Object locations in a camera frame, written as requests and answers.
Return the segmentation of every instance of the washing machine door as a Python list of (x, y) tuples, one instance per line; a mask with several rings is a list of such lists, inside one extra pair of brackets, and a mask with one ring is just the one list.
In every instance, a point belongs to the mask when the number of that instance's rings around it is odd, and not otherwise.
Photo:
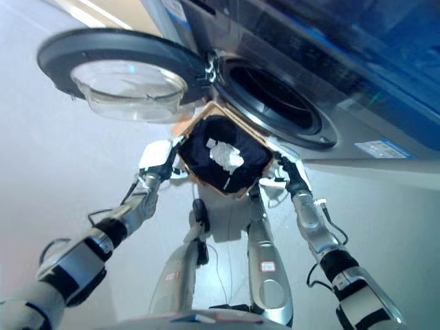
[(41, 46), (37, 61), (57, 89), (86, 99), (95, 112), (112, 118), (167, 119), (210, 88), (200, 56), (141, 32), (65, 32)]

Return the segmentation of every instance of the laundry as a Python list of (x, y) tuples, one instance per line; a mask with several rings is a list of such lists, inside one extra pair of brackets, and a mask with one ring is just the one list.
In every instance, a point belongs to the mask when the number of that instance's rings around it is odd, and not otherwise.
[(223, 115), (200, 120), (179, 155), (202, 182), (222, 193), (249, 188), (272, 159), (272, 152)]
[(232, 175), (234, 171), (245, 162), (240, 156), (240, 150), (225, 142), (217, 142), (217, 144), (211, 148), (209, 157), (218, 163), (223, 170), (229, 172), (229, 175)]

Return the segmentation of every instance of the transparent glass bowl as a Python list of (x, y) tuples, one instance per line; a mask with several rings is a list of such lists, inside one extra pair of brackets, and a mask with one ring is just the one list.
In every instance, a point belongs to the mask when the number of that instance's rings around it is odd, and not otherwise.
[(179, 111), (188, 86), (171, 71), (127, 60), (96, 60), (71, 71), (71, 79), (97, 114), (159, 122)]

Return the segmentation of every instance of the washing machine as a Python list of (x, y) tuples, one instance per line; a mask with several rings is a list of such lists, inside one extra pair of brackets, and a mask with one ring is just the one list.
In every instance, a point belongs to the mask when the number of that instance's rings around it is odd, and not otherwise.
[(435, 2), (155, 2), (173, 41), (66, 32), (41, 47), (40, 68), (104, 116), (160, 118), (213, 99), (304, 160), (440, 156)]
[(303, 159), (440, 156), (437, 1), (143, 3), (175, 41), (216, 52), (227, 102)]

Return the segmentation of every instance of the black cloth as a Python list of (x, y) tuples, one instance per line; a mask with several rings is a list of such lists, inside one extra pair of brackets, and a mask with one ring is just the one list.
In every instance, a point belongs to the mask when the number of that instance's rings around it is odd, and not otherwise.
[[(210, 159), (209, 139), (225, 142), (240, 150), (244, 164), (230, 176)], [(188, 139), (180, 146), (179, 155), (198, 178), (223, 193), (237, 193), (254, 184), (272, 159), (272, 152), (259, 144), (251, 135), (222, 115), (212, 115), (200, 120)]]

